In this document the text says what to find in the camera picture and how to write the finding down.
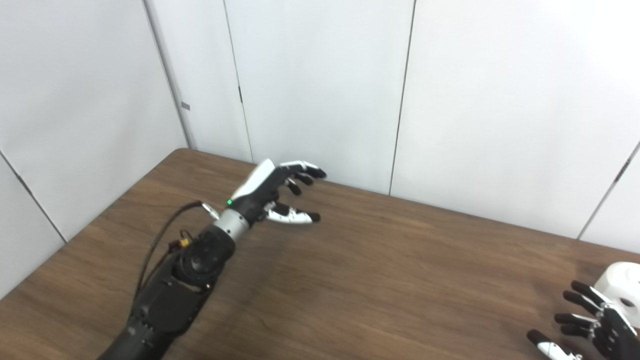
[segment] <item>robotic arm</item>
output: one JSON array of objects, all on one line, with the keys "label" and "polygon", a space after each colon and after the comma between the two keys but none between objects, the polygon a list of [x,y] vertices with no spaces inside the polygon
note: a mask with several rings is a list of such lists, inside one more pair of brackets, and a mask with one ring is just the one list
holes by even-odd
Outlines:
[{"label": "robotic arm", "polygon": [[295,195],[301,190],[294,179],[311,185],[313,178],[324,178],[319,167],[305,161],[275,166],[265,160],[247,177],[227,201],[217,220],[192,241],[181,240],[152,271],[134,303],[125,329],[98,360],[158,360],[173,341],[184,334],[207,301],[225,263],[236,249],[236,241],[254,223],[264,219],[288,224],[307,224],[320,220],[277,202],[278,187],[287,186]]},{"label": "robotic arm", "polygon": [[[618,308],[598,290],[573,281],[571,287],[576,292],[565,291],[565,300],[582,306],[595,318],[576,314],[556,314],[555,321],[562,324],[560,331],[565,335],[582,336],[607,360],[640,359],[640,340],[636,330],[620,313]],[[581,360],[580,354],[558,345],[540,331],[531,330],[527,337],[551,360]]]}]

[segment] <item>wooden table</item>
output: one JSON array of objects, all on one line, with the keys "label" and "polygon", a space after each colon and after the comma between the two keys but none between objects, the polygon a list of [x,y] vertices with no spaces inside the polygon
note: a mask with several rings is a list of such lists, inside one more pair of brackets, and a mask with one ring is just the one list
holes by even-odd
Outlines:
[{"label": "wooden table", "polygon": [[[192,200],[220,209],[252,167],[167,157],[0,301],[0,359],[95,359],[123,327],[158,229]],[[561,338],[552,315],[579,310],[561,296],[570,281],[640,262],[326,181],[300,198],[281,192],[322,221],[257,224],[167,359],[544,359],[525,333]],[[168,240],[209,221],[194,210]]]}]

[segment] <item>white wall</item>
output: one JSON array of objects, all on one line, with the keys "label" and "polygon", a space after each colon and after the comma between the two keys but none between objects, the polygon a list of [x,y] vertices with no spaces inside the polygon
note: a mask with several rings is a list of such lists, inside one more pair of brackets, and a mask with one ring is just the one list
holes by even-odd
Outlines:
[{"label": "white wall", "polygon": [[640,253],[640,158],[636,155],[580,240]]},{"label": "white wall", "polygon": [[0,149],[69,239],[184,135],[141,1],[2,8]]},{"label": "white wall", "polygon": [[64,241],[0,157],[0,299]]},{"label": "white wall", "polygon": [[147,0],[194,149],[251,161],[223,0]]},{"label": "white wall", "polygon": [[228,0],[253,159],[387,193],[411,0]]},{"label": "white wall", "polygon": [[576,237],[640,134],[632,1],[418,1],[391,194]]}]

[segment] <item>robotic finger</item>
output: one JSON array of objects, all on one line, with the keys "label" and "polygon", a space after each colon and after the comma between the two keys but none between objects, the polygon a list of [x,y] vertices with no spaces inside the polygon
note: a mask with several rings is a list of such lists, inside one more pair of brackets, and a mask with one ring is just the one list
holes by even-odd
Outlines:
[{"label": "robotic finger", "polygon": [[296,179],[302,181],[302,183],[307,185],[307,186],[311,186],[311,185],[314,184],[313,177],[305,174],[304,172],[297,172],[297,173],[293,174],[293,177],[295,177]]},{"label": "robotic finger", "polygon": [[589,299],[592,303],[594,303],[598,307],[602,307],[603,304],[611,303],[611,300],[609,300],[609,298],[602,295],[602,293],[600,293],[598,290],[590,287],[587,284],[584,284],[583,282],[576,281],[576,280],[572,281],[571,289],[585,296],[587,299]]},{"label": "robotic finger", "polygon": [[293,193],[293,195],[295,196],[300,196],[302,195],[302,190],[300,189],[300,187],[298,186],[298,184],[296,184],[295,181],[293,181],[291,178],[288,178],[284,181],[284,185],[286,187],[289,188],[289,190],[291,190],[291,192]]},{"label": "robotic finger", "polygon": [[593,333],[591,332],[590,329],[588,328],[585,329],[581,326],[573,325],[573,324],[560,326],[560,332],[562,332],[565,335],[580,336],[589,340],[593,338]]},{"label": "robotic finger", "polygon": [[311,163],[307,163],[306,161],[289,161],[287,163],[281,163],[280,167],[286,169],[292,175],[296,173],[302,173],[312,176],[316,179],[324,179],[326,177],[326,172]]},{"label": "robotic finger", "polygon": [[600,306],[594,304],[592,300],[584,296],[583,294],[574,293],[573,291],[565,290],[562,293],[565,300],[568,302],[572,302],[576,305],[582,306],[589,314],[593,316],[597,316],[599,312],[601,312]]},{"label": "robotic finger", "polygon": [[588,318],[586,316],[580,316],[576,314],[556,314],[554,320],[560,324],[576,325],[587,330],[590,329],[591,326],[598,321],[593,318]]},{"label": "robotic finger", "polygon": [[267,220],[285,224],[310,224],[320,221],[319,213],[307,213],[291,206],[272,202],[266,206]]},{"label": "robotic finger", "polygon": [[535,345],[538,350],[542,351],[549,359],[551,360],[581,360],[582,355],[574,354],[568,348],[558,345],[551,341],[548,337],[546,337],[540,331],[536,329],[531,329],[527,333],[527,338],[529,341]]}]

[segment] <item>black robotic finger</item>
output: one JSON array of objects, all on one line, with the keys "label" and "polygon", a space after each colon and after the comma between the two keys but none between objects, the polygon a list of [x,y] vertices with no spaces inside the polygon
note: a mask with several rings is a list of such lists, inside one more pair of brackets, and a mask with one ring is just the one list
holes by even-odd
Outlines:
[{"label": "black robotic finger", "polygon": [[598,290],[592,288],[591,286],[584,284],[583,282],[574,280],[571,282],[571,289],[577,291],[578,293],[587,297],[587,299],[591,300],[592,303],[601,307],[602,304],[611,302],[606,296],[602,295]]},{"label": "black robotic finger", "polygon": [[286,179],[284,181],[284,185],[288,187],[289,190],[291,190],[293,195],[295,196],[302,195],[302,190],[300,190],[300,187],[298,186],[298,184],[296,184],[291,178]]},{"label": "black robotic finger", "polygon": [[531,329],[529,330],[529,332],[527,332],[527,339],[529,339],[529,341],[531,341],[533,345],[552,342],[551,339],[549,339],[546,335],[536,329]]},{"label": "black robotic finger", "polygon": [[569,336],[582,336],[585,339],[591,335],[591,331],[588,329],[573,324],[560,326],[560,332]]},{"label": "black robotic finger", "polygon": [[319,167],[313,167],[311,164],[307,164],[307,169],[304,173],[309,174],[310,176],[316,179],[324,179],[326,178],[326,172]]},{"label": "black robotic finger", "polygon": [[290,208],[291,207],[289,205],[285,205],[285,204],[282,204],[281,202],[277,202],[277,201],[274,201],[270,206],[270,210],[271,211],[273,211],[276,214],[283,215],[283,216],[286,216],[286,215],[289,214],[289,209]]},{"label": "black robotic finger", "polygon": [[587,318],[585,316],[580,316],[576,314],[556,314],[554,316],[554,320],[557,323],[577,325],[585,329],[590,328],[591,324],[597,321],[595,319]]},{"label": "black robotic finger", "polygon": [[303,172],[297,172],[297,173],[293,174],[293,176],[296,179],[302,181],[302,183],[305,184],[305,185],[313,185],[314,184],[313,178],[310,177],[309,175],[306,175]]},{"label": "black robotic finger", "polygon": [[562,296],[568,302],[573,302],[576,305],[582,306],[589,314],[596,316],[598,312],[601,310],[593,301],[589,300],[584,295],[574,293],[572,291],[565,290],[562,293]]}]

